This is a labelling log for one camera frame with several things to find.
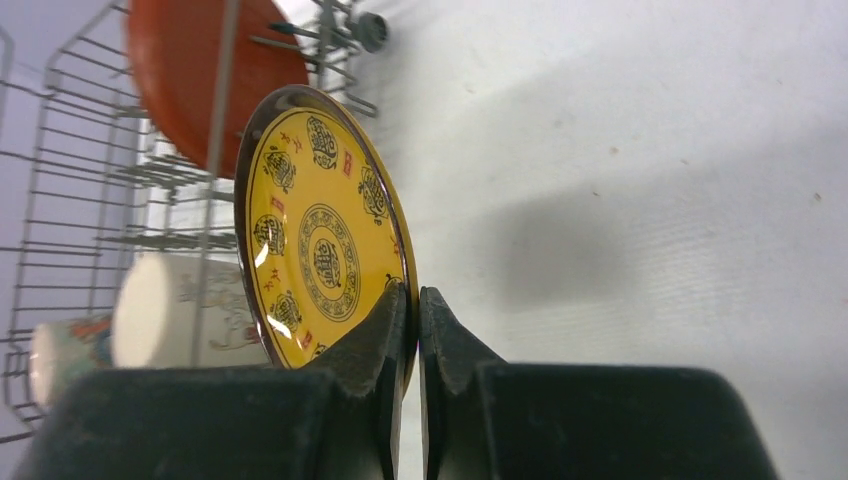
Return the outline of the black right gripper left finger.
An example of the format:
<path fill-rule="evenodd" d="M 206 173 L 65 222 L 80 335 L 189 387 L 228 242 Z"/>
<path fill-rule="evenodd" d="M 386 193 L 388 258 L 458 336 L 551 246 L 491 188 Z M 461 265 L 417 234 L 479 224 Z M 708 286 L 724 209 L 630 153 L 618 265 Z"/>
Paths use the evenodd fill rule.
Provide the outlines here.
<path fill-rule="evenodd" d="M 306 366 L 112 369 L 73 384 L 17 479 L 393 479 L 408 296 Z"/>

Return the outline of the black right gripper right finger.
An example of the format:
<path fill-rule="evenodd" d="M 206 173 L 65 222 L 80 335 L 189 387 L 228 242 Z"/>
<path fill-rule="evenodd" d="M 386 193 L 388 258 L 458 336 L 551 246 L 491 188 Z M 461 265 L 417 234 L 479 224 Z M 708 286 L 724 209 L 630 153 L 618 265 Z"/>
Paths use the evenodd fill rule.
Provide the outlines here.
<path fill-rule="evenodd" d="M 420 293 L 428 479 L 774 479 L 737 391 L 698 368 L 510 363 Z"/>

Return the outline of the yellow patterned plate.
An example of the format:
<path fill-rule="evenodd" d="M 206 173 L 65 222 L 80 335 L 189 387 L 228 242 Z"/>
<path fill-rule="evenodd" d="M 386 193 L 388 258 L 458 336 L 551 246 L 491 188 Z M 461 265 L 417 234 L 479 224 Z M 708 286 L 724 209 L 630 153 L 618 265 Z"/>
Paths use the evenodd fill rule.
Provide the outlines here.
<path fill-rule="evenodd" d="M 417 299 L 398 193 L 363 127 L 329 94 L 306 85 L 268 94 L 247 123 L 234 180 L 244 289 L 273 366 L 316 359 L 390 286 Z"/>

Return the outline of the cream mug with floral print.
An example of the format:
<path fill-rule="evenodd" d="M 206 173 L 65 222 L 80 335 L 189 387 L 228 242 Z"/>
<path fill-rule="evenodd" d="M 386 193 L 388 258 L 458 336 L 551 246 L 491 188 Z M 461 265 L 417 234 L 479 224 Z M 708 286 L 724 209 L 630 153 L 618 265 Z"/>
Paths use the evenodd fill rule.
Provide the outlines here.
<path fill-rule="evenodd" d="M 237 264 L 157 252 L 139 256 L 125 276 L 111 349 L 124 368 L 269 362 Z"/>

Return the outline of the cream mug with dragon print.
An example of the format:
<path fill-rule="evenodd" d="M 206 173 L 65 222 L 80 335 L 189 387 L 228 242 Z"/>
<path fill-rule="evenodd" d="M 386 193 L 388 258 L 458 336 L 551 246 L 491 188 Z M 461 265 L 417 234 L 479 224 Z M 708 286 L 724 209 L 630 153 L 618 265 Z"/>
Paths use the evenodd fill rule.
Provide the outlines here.
<path fill-rule="evenodd" d="M 78 378 L 113 366 L 112 314 L 37 325 L 33 332 L 29 383 L 36 403 L 48 407 Z"/>

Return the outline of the red plastic plate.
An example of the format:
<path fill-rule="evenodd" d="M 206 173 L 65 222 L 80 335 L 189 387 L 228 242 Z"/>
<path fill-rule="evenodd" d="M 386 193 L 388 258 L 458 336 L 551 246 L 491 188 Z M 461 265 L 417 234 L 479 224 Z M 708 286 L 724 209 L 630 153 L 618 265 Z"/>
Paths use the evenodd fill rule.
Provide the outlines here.
<path fill-rule="evenodd" d="M 225 4 L 216 0 L 139 0 L 128 4 L 126 51 L 141 104 L 189 160 L 206 167 Z M 306 62 L 270 0 L 240 4 L 219 174 L 236 170 L 240 132 L 272 91 L 308 84 Z"/>

